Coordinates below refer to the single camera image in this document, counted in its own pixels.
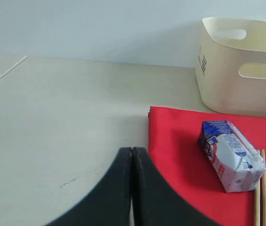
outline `milk carton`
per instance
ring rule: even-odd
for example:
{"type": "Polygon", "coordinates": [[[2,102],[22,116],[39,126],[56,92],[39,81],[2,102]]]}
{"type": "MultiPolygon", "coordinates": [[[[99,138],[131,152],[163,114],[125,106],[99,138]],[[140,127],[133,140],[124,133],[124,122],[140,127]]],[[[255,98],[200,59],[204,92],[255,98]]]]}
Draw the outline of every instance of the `milk carton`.
{"type": "Polygon", "coordinates": [[[229,121],[204,121],[198,143],[226,192],[254,190],[266,171],[260,154],[229,121]]]}

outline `chopsticks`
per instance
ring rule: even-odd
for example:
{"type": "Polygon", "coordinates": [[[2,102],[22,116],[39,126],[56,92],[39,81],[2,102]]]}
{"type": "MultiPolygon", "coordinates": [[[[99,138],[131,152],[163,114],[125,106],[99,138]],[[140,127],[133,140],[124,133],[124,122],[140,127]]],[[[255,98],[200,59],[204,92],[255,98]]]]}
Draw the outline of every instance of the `chopsticks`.
{"type": "MultiPolygon", "coordinates": [[[[261,157],[264,159],[266,164],[266,153],[265,150],[258,150],[261,157]]],[[[262,226],[266,226],[266,172],[259,180],[254,194],[254,226],[260,226],[260,191],[262,190],[262,226]]]]}

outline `storage bin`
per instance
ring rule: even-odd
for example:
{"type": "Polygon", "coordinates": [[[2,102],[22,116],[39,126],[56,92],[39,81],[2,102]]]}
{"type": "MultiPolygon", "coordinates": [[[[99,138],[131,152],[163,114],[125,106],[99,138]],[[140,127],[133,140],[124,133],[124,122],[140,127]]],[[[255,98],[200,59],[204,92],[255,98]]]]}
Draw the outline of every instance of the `storage bin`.
{"type": "Polygon", "coordinates": [[[209,17],[201,26],[195,73],[203,103],[266,117],[266,22],[209,17]]]}

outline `red cloth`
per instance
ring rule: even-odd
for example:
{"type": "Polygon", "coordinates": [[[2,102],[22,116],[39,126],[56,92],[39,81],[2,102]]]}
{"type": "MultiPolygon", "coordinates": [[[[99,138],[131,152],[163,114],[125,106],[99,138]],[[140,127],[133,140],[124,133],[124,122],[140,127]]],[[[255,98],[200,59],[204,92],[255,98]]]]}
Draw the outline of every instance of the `red cloth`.
{"type": "Polygon", "coordinates": [[[257,149],[266,151],[266,118],[151,107],[149,154],[173,189],[225,226],[253,225],[254,192],[225,193],[197,144],[202,121],[229,120],[257,149]]]}

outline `white wall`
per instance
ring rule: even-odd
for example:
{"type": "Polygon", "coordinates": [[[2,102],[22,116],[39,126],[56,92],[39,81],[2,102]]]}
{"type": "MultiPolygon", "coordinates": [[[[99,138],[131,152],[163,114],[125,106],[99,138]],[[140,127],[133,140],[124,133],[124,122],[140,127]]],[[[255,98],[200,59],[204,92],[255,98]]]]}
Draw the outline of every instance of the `white wall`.
{"type": "Polygon", "coordinates": [[[266,20],[266,0],[0,0],[0,52],[190,67],[206,16],[266,20]]]}

